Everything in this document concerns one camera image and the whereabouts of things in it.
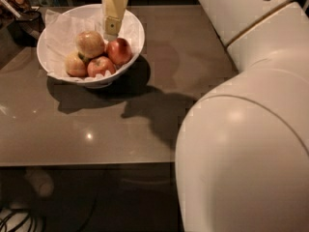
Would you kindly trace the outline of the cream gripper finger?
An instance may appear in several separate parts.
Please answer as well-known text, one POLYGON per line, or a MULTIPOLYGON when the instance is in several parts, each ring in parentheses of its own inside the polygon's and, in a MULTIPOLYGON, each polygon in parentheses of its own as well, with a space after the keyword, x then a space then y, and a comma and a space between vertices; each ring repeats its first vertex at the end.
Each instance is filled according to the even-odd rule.
POLYGON ((103 34, 108 41, 115 40, 122 27, 128 0, 102 0, 103 34))

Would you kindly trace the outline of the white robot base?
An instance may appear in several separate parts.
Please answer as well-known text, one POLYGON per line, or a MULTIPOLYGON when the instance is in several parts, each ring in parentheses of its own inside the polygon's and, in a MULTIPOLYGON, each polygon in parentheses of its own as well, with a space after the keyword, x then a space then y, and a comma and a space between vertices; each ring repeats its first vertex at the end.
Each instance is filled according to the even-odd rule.
POLYGON ((0 232, 45 232, 46 221, 36 205, 53 191, 51 177, 41 168, 2 168, 0 232))

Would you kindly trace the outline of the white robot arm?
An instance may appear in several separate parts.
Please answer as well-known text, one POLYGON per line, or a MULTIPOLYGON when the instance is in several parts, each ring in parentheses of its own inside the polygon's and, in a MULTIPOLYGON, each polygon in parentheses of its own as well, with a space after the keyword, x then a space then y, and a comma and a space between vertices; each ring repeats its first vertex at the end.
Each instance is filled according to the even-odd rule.
POLYGON ((176 145, 184 232, 309 232, 309 18, 294 0, 198 0, 239 73, 176 145))

